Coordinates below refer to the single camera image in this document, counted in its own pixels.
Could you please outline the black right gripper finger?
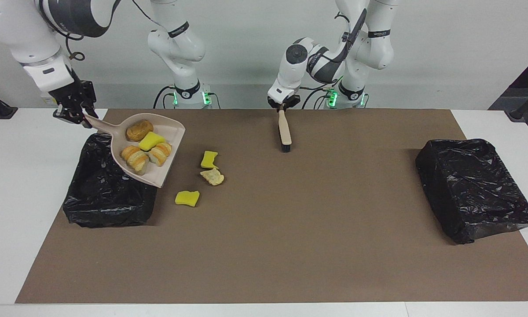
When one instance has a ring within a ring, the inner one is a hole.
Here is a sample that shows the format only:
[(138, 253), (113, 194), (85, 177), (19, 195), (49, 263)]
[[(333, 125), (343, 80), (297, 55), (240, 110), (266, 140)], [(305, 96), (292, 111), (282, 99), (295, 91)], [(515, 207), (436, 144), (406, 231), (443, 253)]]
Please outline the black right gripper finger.
[(93, 123), (94, 121), (90, 121), (90, 118), (98, 119), (98, 115), (95, 112), (95, 106), (94, 105), (83, 105), (83, 110), (86, 112), (83, 119), (83, 126), (85, 128), (94, 128)]
[(53, 117), (68, 122), (70, 124), (81, 124), (82, 123), (82, 112), (72, 110), (69, 108), (57, 108), (53, 112)]

